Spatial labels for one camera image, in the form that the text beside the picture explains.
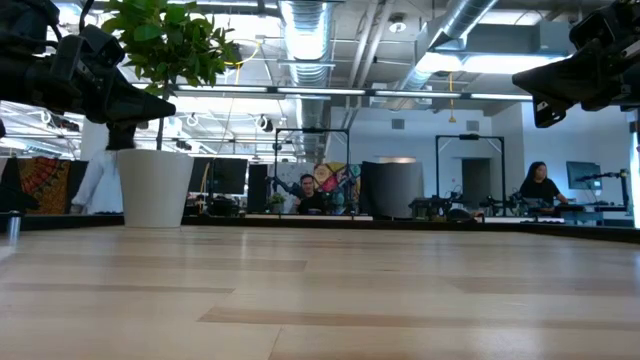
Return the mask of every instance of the tree trunk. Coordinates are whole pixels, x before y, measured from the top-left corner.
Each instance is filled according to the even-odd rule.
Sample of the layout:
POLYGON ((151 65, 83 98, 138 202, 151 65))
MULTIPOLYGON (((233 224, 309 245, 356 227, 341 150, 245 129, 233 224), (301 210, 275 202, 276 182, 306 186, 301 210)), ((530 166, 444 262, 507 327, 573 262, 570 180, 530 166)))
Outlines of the tree trunk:
MULTIPOLYGON (((164 87, 162 88, 162 100, 169 99, 169 78, 164 79, 164 87)), ((156 150, 162 150, 162 132, 164 131, 164 118, 160 119, 158 125, 158 137, 156 138, 156 150)))

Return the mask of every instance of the doorway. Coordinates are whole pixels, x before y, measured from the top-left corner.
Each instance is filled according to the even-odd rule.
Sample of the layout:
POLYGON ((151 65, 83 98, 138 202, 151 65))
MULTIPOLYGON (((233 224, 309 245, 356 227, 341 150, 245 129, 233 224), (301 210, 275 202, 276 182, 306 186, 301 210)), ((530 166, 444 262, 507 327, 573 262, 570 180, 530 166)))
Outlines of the doorway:
POLYGON ((472 209, 491 195, 491 159, 462 159, 462 194, 472 209))

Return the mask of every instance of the black shirt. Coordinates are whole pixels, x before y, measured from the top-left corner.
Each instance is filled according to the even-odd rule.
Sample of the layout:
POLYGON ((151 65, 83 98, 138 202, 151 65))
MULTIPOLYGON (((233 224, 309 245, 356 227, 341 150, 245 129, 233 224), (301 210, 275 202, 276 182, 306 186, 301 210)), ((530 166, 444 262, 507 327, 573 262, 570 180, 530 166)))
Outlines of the black shirt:
POLYGON ((541 183, 525 180, 520 187, 520 194, 525 198, 542 199, 553 206, 553 199, 560 194, 560 190, 549 178, 544 179, 541 183))
POLYGON ((310 209, 317 209, 320 210, 322 214, 325 213, 324 199, 319 192, 314 192, 312 197, 300 201, 298 214, 307 215, 310 209))

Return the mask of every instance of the person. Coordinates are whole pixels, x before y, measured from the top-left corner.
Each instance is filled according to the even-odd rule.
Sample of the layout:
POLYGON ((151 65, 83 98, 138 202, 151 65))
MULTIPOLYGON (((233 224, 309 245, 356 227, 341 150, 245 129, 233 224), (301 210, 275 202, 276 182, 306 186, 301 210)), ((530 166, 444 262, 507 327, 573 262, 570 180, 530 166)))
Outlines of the person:
POLYGON ((520 187, 520 194, 525 198, 542 199, 549 207, 553 207, 554 198, 563 204, 569 203, 553 180, 547 177, 547 165, 541 161, 534 162, 529 167, 527 178, 520 187))
POLYGON ((122 213, 118 151, 135 148, 133 136, 136 127, 121 128, 111 124, 107 127, 109 128, 107 147, 89 161, 78 193, 71 200, 72 214, 122 213))
POLYGON ((324 214, 326 206, 322 194, 313 189, 313 176, 304 174, 300 177, 300 186, 302 186, 303 199, 297 198, 291 208, 292 213, 297 214, 324 214))

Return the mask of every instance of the white planter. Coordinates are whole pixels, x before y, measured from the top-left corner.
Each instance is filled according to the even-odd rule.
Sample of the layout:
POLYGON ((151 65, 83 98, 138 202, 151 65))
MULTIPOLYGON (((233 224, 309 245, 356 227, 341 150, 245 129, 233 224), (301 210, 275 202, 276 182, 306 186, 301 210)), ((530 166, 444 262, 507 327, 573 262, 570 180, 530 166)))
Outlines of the white planter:
POLYGON ((157 150, 118 152, 127 227, 175 228, 182 222, 193 158, 157 150))

